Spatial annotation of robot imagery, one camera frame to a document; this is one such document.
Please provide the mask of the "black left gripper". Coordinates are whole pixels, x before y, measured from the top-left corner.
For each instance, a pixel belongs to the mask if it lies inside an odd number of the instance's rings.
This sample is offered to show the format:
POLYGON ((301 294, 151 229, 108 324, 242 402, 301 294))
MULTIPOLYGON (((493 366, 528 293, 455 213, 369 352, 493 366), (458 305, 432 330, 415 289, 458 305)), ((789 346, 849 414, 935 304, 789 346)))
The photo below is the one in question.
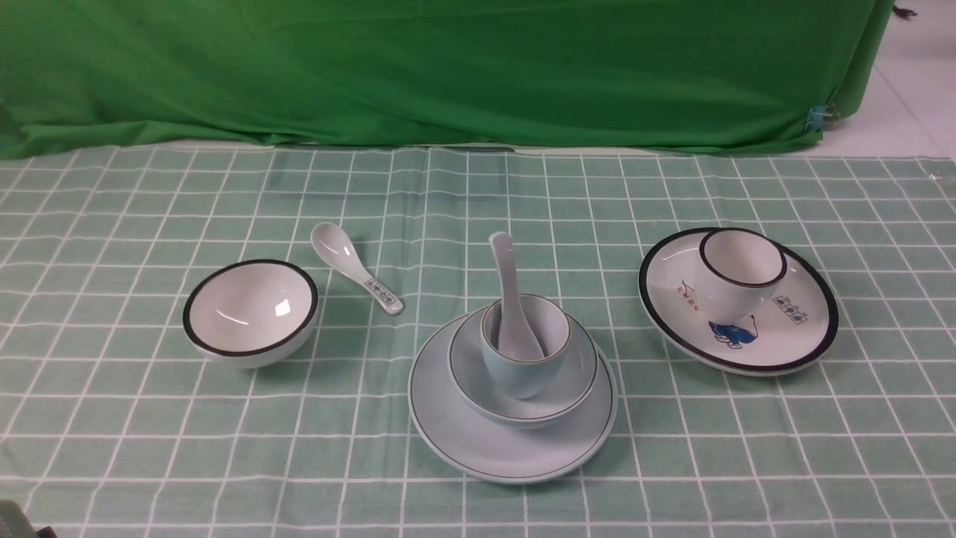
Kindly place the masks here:
POLYGON ((15 501, 1 501, 1 537, 57 538, 57 534, 51 527, 34 527, 15 501))

